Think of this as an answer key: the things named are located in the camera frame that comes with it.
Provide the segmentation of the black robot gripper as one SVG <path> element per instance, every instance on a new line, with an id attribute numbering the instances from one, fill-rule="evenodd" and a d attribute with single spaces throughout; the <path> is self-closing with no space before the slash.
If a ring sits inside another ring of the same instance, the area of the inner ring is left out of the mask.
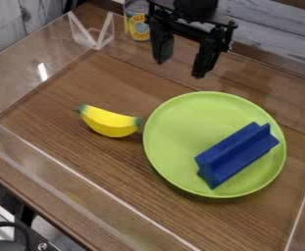
<path id="1" fill-rule="evenodd" d="M 217 11 L 218 0 L 147 0 L 153 58 L 163 64 L 173 56 L 174 35 L 201 42 L 191 75 L 203 78 L 219 51 L 230 48 L 237 22 Z"/>

